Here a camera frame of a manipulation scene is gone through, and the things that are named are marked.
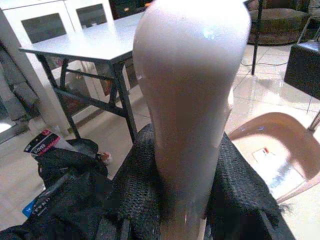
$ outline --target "black mesh fabric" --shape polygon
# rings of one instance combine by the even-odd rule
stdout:
[[[139,132],[113,182],[113,193],[105,202],[106,215],[118,220],[129,219],[139,240],[159,239],[163,191],[156,170],[150,124]],[[210,232],[215,236],[216,228],[222,233],[233,231],[238,217],[256,210],[264,211],[277,223],[280,211],[268,187],[224,134],[208,203],[207,223],[212,229],[207,229],[205,239],[212,239]]]

